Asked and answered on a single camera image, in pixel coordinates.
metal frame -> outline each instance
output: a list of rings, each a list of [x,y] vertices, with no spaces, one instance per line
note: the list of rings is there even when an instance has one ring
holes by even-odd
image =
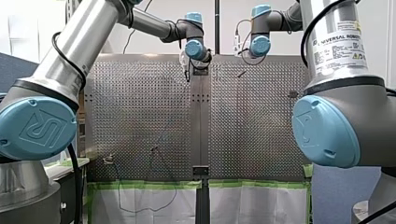
[[[149,57],[149,56],[144,56],[144,55],[101,55],[98,60],[97,60],[97,66],[109,66],[109,64],[104,64],[108,62],[114,62],[114,63],[128,63],[129,66],[131,64],[136,64],[136,69],[138,71],[150,71],[145,70],[145,68],[142,69],[142,64],[145,63],[150,63],[150,62],[156,62],[158,64],[161,63],[178,63],[178,55],[160,55],[156,56],[155,58]],[[191,172],[191,178],[177,178],[177,180],[201,180],[202,181],[202,187],[197,190],[197,196],[196,196],[196,223],[197,224],[208,224],[210,223],[210,199],[209,199],[209,186],[208,186],[208,180],[209,178],[216,178],[218,176],[212,176],[210,175],[210,172],[213,167],[213,161],[211,160],[210,157],[210,148],[213,146],[210,146],[212,143],[211,135],[212,132],[212,126],[213,123],[213,118],[212,115],[213,113],[213,104],[217,104],[216,106],[219,106],[219,101],[216,101],[216,97],[219,97],[221,92],[220,90],[216,90],[215,88],[219,88],[222,83],[219,83],[219,81],[222,78],[227,78],[223,77],[224,74],[221,73],[221,69],[228,68],[228,69],[233,69],[234,67],[237,67],[237,72],[241,72],[246,70],[246,74],[243,76],[248,76],[248,73],[257,73],[257,69],[262,69],[261,67],[251,67],[251,66],[246,66],[246,65],[241,65],[241,60],[239,58],[235,58],[233,56],[216,56],[212,62],[212,65],[209,67],[207,71],[194,71],[192,66],[191,66],[191,82],[189,86],[189,99],[187,101],[189,102],[190,106],[190,129],[191,132],[189,133],[190,135],[190,141],[191,141],[191,167],[189,168],[189,172]],[[285,69],[282,68],[282,64],[279,64],[280,62],[287,62],[288,64],[292,65],[291,69]],[[296,92],[300,92],[303,88],[305,83],[308,80],[307,74],[305,74],[305,78],[303,80],[300,80],[301,77],[293,77],[292,75],[295,75],[293,73],[299,73],[299,76],[302,74],[300,71],[303,70],[298,70],[298,69],[303,69],[303,65],[301,64],[300,58],[299,57],[284,57],[284,56],[272,56],[268,57],[265,61],[266,64],[270,64],[274,66],[273,70],[269,70],[269,72],[276,72],[277,69],[281,70],[280,75],[283,76],[285,73],[290,73],[290,78],[292,78],[292,81],[298,79],[298,87],[297,89],[299,90],[288,90],[285,91],[284,99],[289,101],[290,100],[290,105],[294,104],[294,101],[296,100],[297,94]],[[182,73],[180,73],[180,78],[183,78],[181,80],[184,81],[184,77]],[[246,97],[245,90],[249,88],[249,82],[244,79],[244,77],[241,77],[241,79],[238,80],[238,82],[235,84],[236,85],[236,98],[237,99],[243,99],[243,97]],[[92,115],[94,113],[93,108],[95,106],[94,101],[95,101],[95,96],[93,93],[93,88],[95,87],[95,80],[94,76],[88,76],[88,83],[87,83],[87,88],[85,89],[86,94],[85,94],[85,104],[86,104],[86,111],[87,111],[87,119],[86,119],[86,143],[87,143],[87,151],[94,151],[95,143],[92,141],[94,132],[92,132],[92,128],[94,126],[92,120]],[[249,104],[248,101],[244,100],[237,100],[237,108],[239,107],[252,107],[252,105]],[[243,116],[246,116],[249,114],[249,111],[244,110],[243,111]],[[236,136],[237,141],[239,142],[246,142],[246,136],[239,134]],[[235,154],[238,155],[239,151],[243,149],[244,145],[235,145]],[[101,160],[102,158],[98,158],[98,160],[94,161],[92,164],[91,169],[95,169],[96,162],[103,162]],[[303,174],[303,167],[301,167],[301,173],[296,172],[297,175],[295,176],[289,176],[289,177],[276,177],[273,175],[254,175],[254,176],[237,176],[237,175],[230,175],[228,177],[223,177],[223,178],[251,178],[251,179],[275,179],[275,180],[282,180],[282,181],[304,181],[304,174]],[[169,181],[169,178],[151,178],[150,180],[160,180],[160,181]]]

white wall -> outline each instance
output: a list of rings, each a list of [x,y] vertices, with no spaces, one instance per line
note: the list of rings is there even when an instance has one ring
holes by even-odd
[[[393,89],[396,89],[396,3],[390,1],[389,10],[391,11],[389,16],[389,47],[388,47],[388,85]]]
[[[138,6],[144,8],[149,0]],[[233,54],[233,36],[235,25],[249,19],[251,9],[258,4],[269,4],[273,9],[287,9],[295,0],[221,0],[220,11],[220,50],[222,54]],[[2,18],[8,15],[19,15],[38,24],[38,58],[41,60],[50,47],[50,38],[53,33],[64,27],[64,0],[0,0],[0,51],[6,41],[3,36],[5,23]],[[396,76],[387,76],[395,73],[396,67],[396,22],[390,17],[396,4],[392,0],[364,0],[358,5],[363,39],[367,52],[370,70],[373,74],[383,77],[389,84],[396,87]],[[176,21],[183,18],[187,12],[199,11],[203,14],[205,29],[205,44],[213,49],[214,37],[214,0],[153,0],[148,12],[164,20]],[[244,38],[250,26],[243,23],[240,34]],[[116,25],[109,37],[109,44],[114,53],[122,53],[123,47],[131,30]],[[302,33],[288,35],[286,33],[272,33],[273,43],[270,54],[299,55],[299,46]],[[127,53],[179,53],[178,44],[164,44],[157,37],[136,32],[126,50]]]

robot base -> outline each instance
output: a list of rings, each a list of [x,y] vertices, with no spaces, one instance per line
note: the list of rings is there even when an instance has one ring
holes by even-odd
[[[382,169],[381,177],[376,184],[370,200],[356,203],[352,210],[352,224],[358,224],[369,215],[396,201],[396,175]],[[396,222],[396,210],[391,210],[370,224],[386,224]]]
[[[47,192],[31,200],[0,207],[1,224],[61,223],[61,187],[49,186]]]

perforated metal panel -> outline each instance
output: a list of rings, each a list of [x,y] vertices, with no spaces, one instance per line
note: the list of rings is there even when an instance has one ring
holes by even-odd
[[[292,107],[307,73],[298,57],[248,66],[232,57],[212,69],[211,178],[301,180],[307,160],[294,142]]]
[[[191,179],[190,86],[182,74],[177,57],[95,64],[87,92],[93,180],[118,178],[114,165],[104,165],[110,154],[122,179]]]
[[[302,180],[307,160],[293,140],[297,99],[289,97],[307,80],[300,59],[247,66],[216,56],[209,71],[209,149],[200,153],[209,154],[210,178]],[[92,180],[118,178],[103,163],[110,154],[123,179],[192,179],[191,155],[200,153],[191,152],[191,94],[178,56],[101,56],[86,88],[87,150],[97,158]]]

black cable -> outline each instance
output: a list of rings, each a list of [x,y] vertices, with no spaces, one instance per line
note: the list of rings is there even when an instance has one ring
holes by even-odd
[[[193,62],[192,62],[192,59],[190,58],[189,59],[189,66],[190,65],[192,65],[192,67],[195,69],[195,70],[199,70],[199,71],[204,71],[204,70],[206,70],[208,67],[209,67],[209,65],[212,63],[212,59],[210,59],[210,61],[207,63],[207,65],[205,66],[205,67],[197,67]]]
[[[167,170],[171,180],[176,184],[176,180],[174,179],[169,167],[166,165],[166,162],[163,159],[162,153],[158,150],[157,147],[155,147],[155,148],[153,148],[151,150],[151,155],[154,153],[154,151],[158,151],[160,153],[160,157],[161,157],[161,161],[163,163],[163,166]],[[117,178],[119,179],[119,184],[118,184],[117,189],[118,189],[118,194],[119,194],[119,208],[120,208],[120,210],[122,210],[124,212],[128,212],[128,213],[134,213],[134,214],[141,213],[143,211],[159,212],[159,211],[163,210],[164,208],[167,208],[168,206],[170,206],[173,203],[173,201],[175,200],[175,198],[177,196],[177,187],[176,187],[176,185],[175,185],[175,194],[174,194],[174,196],[172,197],[171,201],[169,203],[167,203],[166,205],[164,205],[164,206],[161,206],[161,207],[155,208],[155,209],[154,208],[150,208],[150,207],[142,208],[142,209],[139,209],[139,210],[136,210],[136,211],[131,211],[131,210],[123,208],[122,204],[121,204],[121,195],[120,195],[120,185],[121,185],[121,181],[122,181],[121,176],[120,176],[120,169],[119,169],[118,165],[115,162],[113,164],[114,164],[114,169],[116,170]],[[150,169],[152,168],[152,158],[151,157],[150,157],[150,166],[149,167],[150,167]]]
[[[80,218],[81,218],[81,209],[82,209],[82,200],[81,200],[81,172],[78,168],[78,160],[77,160],[77,156],[75,153],[75,150],[72,146],[72,144],[70,144],[67,147],[67,150],[69,151],[69,155],[70,155],[70,159],[72,160],[72,164],[73,164],[73,171],[74,171],[74,175],[75,175],[75,188],[76,188],[76,210],[75,210],[75,221],[74,223],[76,224],[80,224]]]
[[[202,32],[202,35],[205,34],[204,28],[202,28],[201,26],[199,26],[199,25],[196,24],[195,22],[193,22],[193,21],[188,21],[188,20],[184,20],[184,19],[178,19],[176,23],[179,23],[180,21],[184,21],[184,22],[186,22],[186,23],[188,23],[188,24],[191,24],[191,25],[195,26],[198,30],[200,30],[200,31]]]
[[[52,36],[52,46],[53,48],[58,52],[59,56],[61,56],[61,58],[63,58],[68,64],[70,64],[70,66],[72,66],[77,72],[78,74],[81,76],[81,88],[80,90],[82,91],[85,87],[85,85],[87,84],[87,78],[85,77],[84,72],[72,61],[70,61],[63,53],[62,51],[58,48],[58,45],[56,43],[56,37],[60,34],[61,32],[55,33]]]
[[[170,29],[171,32],[169,32],[169,35],[172,34],[172,24],[175,26],[175,36],[178,40],[178,47],[181,49],[181,36],[180,36],[180,30],[178,29],[177,24],[174,21],[166,21],[166,22],[170,23],[169,25],[171,27],[171,29]]]
[[[146,5],[146,8],[144,11],[147,11],[149,9],[149,6],[151,5],[153,0],[149,0],[148,4]],[[131,41],[131,37],[134,34],[134,32],[136,31],[136,29],[133,29],[132,32],[129,34],[128,36],[128,40],[126,41],[126,44],[124,46],[124,50],[122,51],[122,54],[125,54],[126,48],[128,48],[129,42]]]
[[[291,25],[290,25],[289,21],[286,20],[285,14],[283,12],[281,12],[281,11],[278,11],[278,10],[273,10],[273,11],[277,12],[280,15],[280,17],[282,17],[282,22],[280,23],[280,27],[279,27],[278,30],[282,30],[283,23],[286,23],[288,25],[288,28],[289,28],[287,33],[288,33],[288,35],[291,35],[292,34]]]
[[[305,45],[306,41],[308,40],[309,36],[311,35],[312,31],[314,31],[315,26],[317,23],[323,19],[323,17],[326,16],[327,13],[329,13],[335,6],[344,3],[345,1],[348,0],[338,0],[336,2],[330,3],[328,6],[326,6],[312,21],[309,23],[309,25],[306,27],[303,39],[301,41],[301,46],[300,46],[300,54],[301,58],[303,60],[303,63],[305,64],[306,67],[308,67],[308,61],[305,58]]]
[[[386,214],[387,212],[393,210],[396,208],[396,202],[389,204],[388,206],[380,209],[379,211],[371,214],[370,216],[368,216],[367,218],[365,218],[363,221],[361,221],[359,224],[367,224],[371,221],[373,221],[374,219]]]
[[[386,90],[388,93],[392,94],[392,95],[396,95],[396,91],[393,90],[393,89],[385,88],[385,90]]]
[[[248,49],[245,49],[245,45],[246,45],[246,43],[247,43],[248,38],[250,37],[250,35],[251,35],[251,32],[248,33],[247,37],[245,38],[244,44],[242,45],[241,57],[242,57],[242,60],[244,61],[245,64],[251,65],[251,66],[255,66],[255,65],[259,65],[260,63],[262,63],[262,62],[265,60],[266,56],[262,57],[262,59],[259,60],[257,63],[250,63],[250,62],[248,62],[248,61],[245,59],[245,57],[244,57],[244,51],[248,51]]]

